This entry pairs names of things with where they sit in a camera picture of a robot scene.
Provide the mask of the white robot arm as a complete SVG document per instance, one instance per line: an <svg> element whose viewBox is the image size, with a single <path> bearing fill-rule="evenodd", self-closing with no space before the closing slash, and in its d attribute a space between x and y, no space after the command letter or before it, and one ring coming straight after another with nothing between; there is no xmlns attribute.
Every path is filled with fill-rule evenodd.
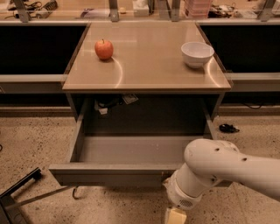
<svg viewBox="0 0 280 224"><path fill-rule="evenodd" d="M193 209L202 193L223 181L239 183L280 200L280 160L241 153L228 141L196 139L184 151L184 163L165 182L168 200Z"/></svg>

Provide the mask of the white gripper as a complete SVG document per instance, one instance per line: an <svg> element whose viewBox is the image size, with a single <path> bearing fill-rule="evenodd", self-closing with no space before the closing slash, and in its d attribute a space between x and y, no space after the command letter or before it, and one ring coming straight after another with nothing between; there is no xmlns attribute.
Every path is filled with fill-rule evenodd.
<svg viewBox="0 0 280 224"><path fill-rule="evenodd" d="M163 182L167 198L174 206L166 209L164 224L185 224L187 215L182 210L193 209L202 199L202 196L192 197L183 192L179 187L176 176L177 172L175 171Z"/></svg>

